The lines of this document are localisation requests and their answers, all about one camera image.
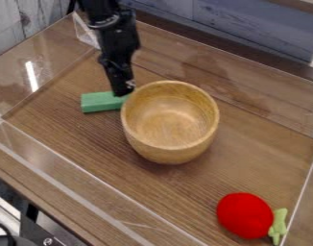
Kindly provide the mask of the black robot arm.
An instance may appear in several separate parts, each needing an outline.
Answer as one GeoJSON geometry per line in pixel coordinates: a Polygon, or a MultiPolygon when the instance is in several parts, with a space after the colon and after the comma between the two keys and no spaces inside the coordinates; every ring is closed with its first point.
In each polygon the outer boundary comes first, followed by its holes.
{"type": "Polygon", "coordinates": [[[88,28],[95,32],[103,66],[112,94],[121,97],[136,87],[132,57],[140,49],[136,13],[121,7],[116,0],[80,0],[88,18],[88,28]]]}

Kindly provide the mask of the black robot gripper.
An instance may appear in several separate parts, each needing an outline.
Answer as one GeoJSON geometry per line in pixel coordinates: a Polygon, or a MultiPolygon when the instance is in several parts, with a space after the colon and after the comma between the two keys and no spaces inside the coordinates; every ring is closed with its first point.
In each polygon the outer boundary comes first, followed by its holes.
{"type": "Polygon", "coordinates": [[[131,58],[140,49],[136,14],[121,9],[103,20],[91,21],[88,27],[96,33],[112,93],[121,97],[136,87],[131,67],[131,58]]]}

